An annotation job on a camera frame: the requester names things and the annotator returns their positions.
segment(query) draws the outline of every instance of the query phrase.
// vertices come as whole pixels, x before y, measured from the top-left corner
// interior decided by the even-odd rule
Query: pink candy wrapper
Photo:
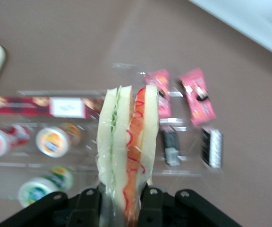
[[[192,123],[199,125],[216,118],[201,69],[194,69],[179,78],[186,92]]]
[[[154,84],[159,90],[159,119],[172,117],[170,107],[169,72],[165,69],[150,73],[145,76],[146,84]]]

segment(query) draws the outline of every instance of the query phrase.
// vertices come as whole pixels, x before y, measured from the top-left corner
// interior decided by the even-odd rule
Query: clear plastic tray
[[[21,91],[20,94],[25,96],[99,96],[103,98],[105,91]],[[180,189],[193,189],[214,204],[219,205],[218,194],[222,188],[223,171],[210,168],[202,160],[201,128],[193,127],[189,120],[190,111],[184,92],[173,88],[170,96],[172,114],[175,118],[161,119],[160,123],[173,126],[177,132],[181,165],[169,166],[166,163],[162,132],[160,131],[157,136],[153,184],[165,187],[170,194],[174,194]],[[37,148],[35,136],[41,128],[57,126],[63,122],[72,123],[81,130],[81,142],[63,157],[49,157]],[[74,173],[75,183],[68,192],[69,197],[80,193],[86,187],[98,185],[96,166],[98,119],[24,117],[21,122],[4,122],[3,125],[11,123],[27,127],[32,138],[27,145],[17,147],[0,157],[0,198],[16,199],[21,184],[35,176],[42,175],[54,165],[65,166]]]

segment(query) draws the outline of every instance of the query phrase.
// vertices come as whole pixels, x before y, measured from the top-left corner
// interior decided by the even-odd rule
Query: screw
[[[93,195],[93,194],[94,194],[94,192],[92,189],[90,189],[89,191],[86,192],[86,195]]]
[[[152,188],[151,190],[150,190],[150,194],[151,195],[155,195],[155,194],[157,194],[158,193],[158,191],[156,190],[156,189],[154,189],[154,188]]]
[[[180,193],[180,195],[181,195],[182,197],[188,197],[188,196],[189,196],[189,193],[188,193],[187,191],[182,191],[182,192]]]
[[[58,195],[53,197],[54,200],[59,200],[60,198],[61,198],[61,194],[58,194]]]

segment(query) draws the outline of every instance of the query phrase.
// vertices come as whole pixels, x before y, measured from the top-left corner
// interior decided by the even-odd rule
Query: food label
[[[62,152],[64,150],[63,143],[63,139],[56,133],[45,133],[40,139],[40,145],[50,154]]]
[[[85,118],[85,104],[81,98],[50,98],[50,114],[54,117]]]
[[[41,198],[43,198],[46,195],[47,195],[47,193],[45,192],[45,190],[40,187],[31,188],[28,193],[27,203],[29,205],[31,205],[32,203],[40,200]]]

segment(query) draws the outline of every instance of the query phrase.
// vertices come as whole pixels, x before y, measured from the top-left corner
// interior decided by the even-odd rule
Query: snack package
[[[58,118],[98,118],[101,98],[0,96],[0,114]]]
[[[194,69],[179,78],[185,89],[187,102],[191,110],[192,123],[199,125],[216,118],[201,69]]]
[[[169,72],[165,69],[145,74],[146,84],[153,84],[159,91],[159,119],[172,117],[170,106]]]
[[[177,132],[171,126],[162,126],[165,160],[169,166],[180,166],[179,141]]]
[[[105,186],[100,227],[136,227],[140,196],[152,177],[159,129],[158,90],[108,90],[97,131],[97,168]]]

